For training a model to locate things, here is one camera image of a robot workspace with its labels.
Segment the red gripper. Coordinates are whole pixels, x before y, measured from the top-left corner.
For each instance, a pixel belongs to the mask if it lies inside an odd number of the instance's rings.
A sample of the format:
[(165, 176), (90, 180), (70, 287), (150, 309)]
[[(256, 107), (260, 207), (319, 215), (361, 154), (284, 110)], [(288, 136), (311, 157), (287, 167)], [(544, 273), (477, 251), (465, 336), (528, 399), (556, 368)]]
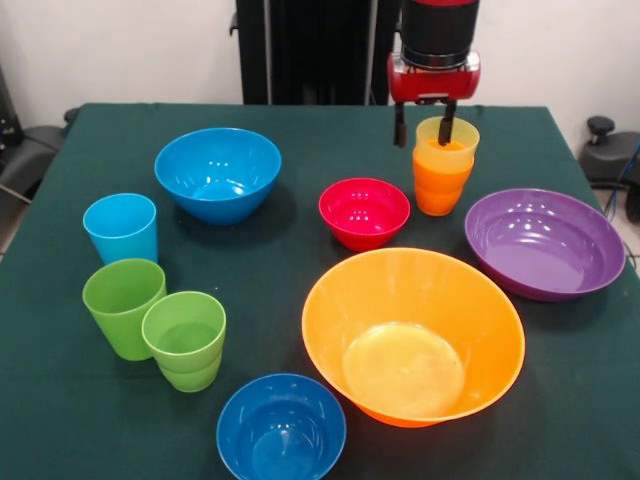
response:
[(453, 69), (424, 70), (406, 63), (399, 53), (387, 60), (387, 78), (394, 105), (394, 140), (399, 148), (406, 145), (404, 103), (446, 102), (438, 132), (438, 144), (451, 142), (457, 102), (470, 99), (476, 92), (481, 75), (480, 56), (471, 51), (465, 62)]

